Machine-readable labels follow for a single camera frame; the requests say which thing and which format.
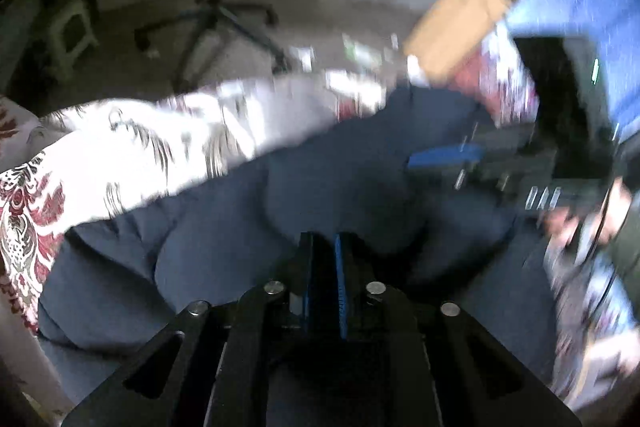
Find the cardboard box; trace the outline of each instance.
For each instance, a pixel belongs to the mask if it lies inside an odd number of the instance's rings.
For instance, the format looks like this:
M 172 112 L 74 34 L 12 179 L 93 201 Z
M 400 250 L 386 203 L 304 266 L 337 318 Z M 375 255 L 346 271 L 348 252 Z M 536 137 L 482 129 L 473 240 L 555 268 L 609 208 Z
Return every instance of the cardboard box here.
M 431 85 L 450 75 L 494 27 L 512 0 L 437 0 L 404 42 L 404 54 L 418 57 Z

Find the metal bolt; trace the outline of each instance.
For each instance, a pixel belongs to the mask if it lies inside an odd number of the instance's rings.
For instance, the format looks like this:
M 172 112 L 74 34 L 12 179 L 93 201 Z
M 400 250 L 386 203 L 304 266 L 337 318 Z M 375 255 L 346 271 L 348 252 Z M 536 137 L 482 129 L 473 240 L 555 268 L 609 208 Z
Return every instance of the metal bolt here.
M 440 306 L 440 311 L 443 315 L 447 315 L 447 317 L 457 317 L 460 315 L 460 307 L 453 302 L 445 302 Z
M 460 174 L 458 174 L 458 179 L 456 179 L 456 184 L 453 186 L 453 188 L 455 188 L 455 190 L 460 190 L 462 184 L 465 182 L 465 178 L 466 171 L 465 169 L 462 169 L 462 171 L 460 171 Z
M 264 291 L 269 295 L 277 295 L 278 293 L 284 292 L 284 284 L 280 281 L 269 281 L 264 285 Z
M 529 196 L 527 196 L 527 201 L 524 204 L 525 210 L 531 210 L 533 208 L 533 203 L 535 203 L 537 195 L 538 195 L 538 188 L 531 187 L 531 190 L 529 191 Z
M 500 176 L 500 179 L 498 180 L 498 185 L 497 185 L 498 190 L 500 190 L 500 192 L 504 192 L 505 188 L 507 188 L 507 183 L 509 183 L 509 175 L 502 174 Z
M 549 210 L 553 210 L 556 207 L 560 199 L 560 194 L 562 194 L 562 187 L 556 187 L 553 196 L 551 196 L 551 201 L 549 201 Z
M 367 284 L 367 292 L 371 295 L 382 295 L 386 291 L 384 283 L 379 281 L 372 281 Z
M 202 315 L 209 308 L 209 303 L 207 301 L 194 301 L 189 306 L 187 306 L 188 311 L 194 317 L 198 315 Z

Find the chair base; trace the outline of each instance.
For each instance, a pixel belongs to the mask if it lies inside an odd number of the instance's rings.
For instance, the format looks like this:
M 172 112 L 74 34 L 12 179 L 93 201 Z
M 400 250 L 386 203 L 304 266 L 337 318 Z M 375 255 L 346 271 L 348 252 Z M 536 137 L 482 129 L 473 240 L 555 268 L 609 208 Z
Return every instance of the chair base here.
M 276 26 L 278 17 L 273 7 L 255 3 L 225 3 L 222 0 L 196 0 L 196 2 L 200 5 L 199 8 L 185 10 L 174 17 L 162 19 L 134 30 L 136 47 L 140 52 L 147 52 L 151 47 L 150 33 L 179 22 L 195 21 L 195 27 L 188 37 L 184 51 L 180 54 L 178 66 L 172 78 L 172 89 L 175 94 L 182 94 L 197 88 L 185 78 L 184 73 L 202 36 L 210 30 L 215 30 L 219 22 L 231 26 L 253 44 L 269 52 L 274 59 L 273 73 L 279 74 L 289 71 L 290 64 L 284 50 L 268 38 L 265 33 L 247 27 L 238 19 L 240 12 L 264 12 L 265 24 L 270 27 Z

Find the red floral pattern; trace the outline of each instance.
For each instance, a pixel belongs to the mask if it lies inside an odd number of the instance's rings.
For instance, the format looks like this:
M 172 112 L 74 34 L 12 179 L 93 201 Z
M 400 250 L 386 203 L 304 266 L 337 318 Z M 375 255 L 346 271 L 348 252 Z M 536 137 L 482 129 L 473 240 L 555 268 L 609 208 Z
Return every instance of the red floral pattern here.
M 60 219 L 65 204 L 62 184 L 50 191 L 50 174 L 39 176 L 44 155 L 0 174 L 0 291 L 34 332 L 42 285 L 63 238 L 43 229 Z

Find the white stool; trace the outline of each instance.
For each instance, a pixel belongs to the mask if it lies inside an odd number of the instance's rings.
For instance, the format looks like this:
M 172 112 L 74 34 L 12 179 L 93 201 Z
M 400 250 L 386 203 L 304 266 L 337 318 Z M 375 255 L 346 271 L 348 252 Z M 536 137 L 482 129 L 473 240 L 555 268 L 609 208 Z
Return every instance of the white stool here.
M 84 34 L 68 49 L 65 29 L 74 18 L 79 18 Z M 74 76 L 74 63 L 78 57 L 89 46 L 98 45 L 84 2 L 72 0 L 56 10 L 47 23 L 45 40 L 52 62 L 51 73 L 59 82 L 69 82 Z

